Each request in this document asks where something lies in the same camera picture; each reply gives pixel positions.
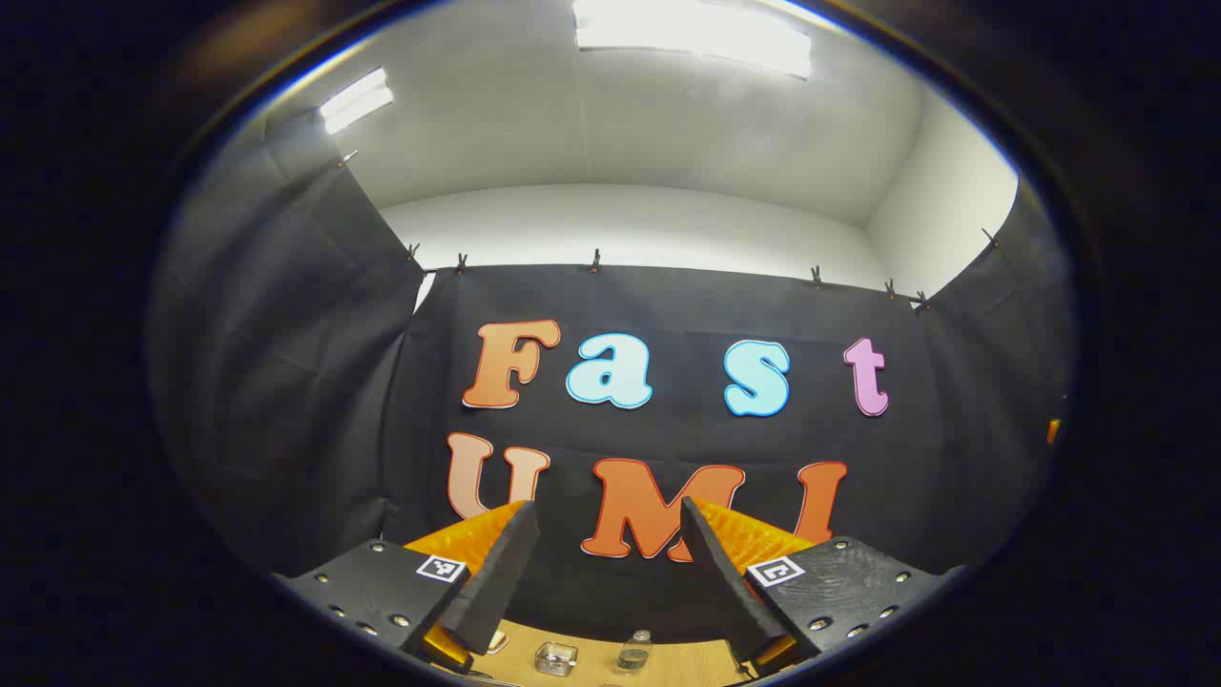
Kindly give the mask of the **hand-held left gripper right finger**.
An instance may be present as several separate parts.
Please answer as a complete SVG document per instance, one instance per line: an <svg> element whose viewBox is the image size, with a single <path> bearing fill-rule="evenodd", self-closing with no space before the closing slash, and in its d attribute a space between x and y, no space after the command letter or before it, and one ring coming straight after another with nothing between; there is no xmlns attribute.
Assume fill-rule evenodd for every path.
<svg viewBox="0 0 1221 687"><path fill-rule="evenodd" d="M694 497L683 500L680 533L716 635L759 676L845 664L928 613L967 574L926 572L851 536L813 544Z"/></svg>

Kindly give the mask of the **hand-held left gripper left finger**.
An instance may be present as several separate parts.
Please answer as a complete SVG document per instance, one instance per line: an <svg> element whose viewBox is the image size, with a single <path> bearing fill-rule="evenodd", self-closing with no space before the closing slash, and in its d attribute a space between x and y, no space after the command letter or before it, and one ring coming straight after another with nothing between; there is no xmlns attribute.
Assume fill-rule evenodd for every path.
<svg viewBox="0 0 1221 687"><path fill-rule="evenodd" d="M408 544L361 542L276 577L331 625L394 654L469 674L491 648L538 543L538 513L516 502Z"/></svg>

